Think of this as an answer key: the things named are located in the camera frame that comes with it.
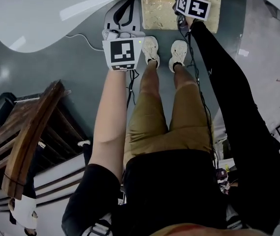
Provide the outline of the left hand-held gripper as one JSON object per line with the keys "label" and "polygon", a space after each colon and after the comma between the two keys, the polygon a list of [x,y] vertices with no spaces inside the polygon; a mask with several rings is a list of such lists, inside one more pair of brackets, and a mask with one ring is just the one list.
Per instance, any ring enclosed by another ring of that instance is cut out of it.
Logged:
{"label": "left hand-held gripper", "polygon": [[121,0],[106,13],[102,44],[109,70],[136,69],[145,37],[140,27],[139,0]]}

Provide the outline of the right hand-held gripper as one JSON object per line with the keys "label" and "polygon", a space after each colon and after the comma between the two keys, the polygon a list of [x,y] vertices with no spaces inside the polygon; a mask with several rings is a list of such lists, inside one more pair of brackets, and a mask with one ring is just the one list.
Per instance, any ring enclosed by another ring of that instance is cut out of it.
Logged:
{"label": "right hand-held gripper", "polygon": [[174,13],[177,16],[179,30],[188,29],[186,17],[207,21],[211,2],[207,0],[175,0]]}

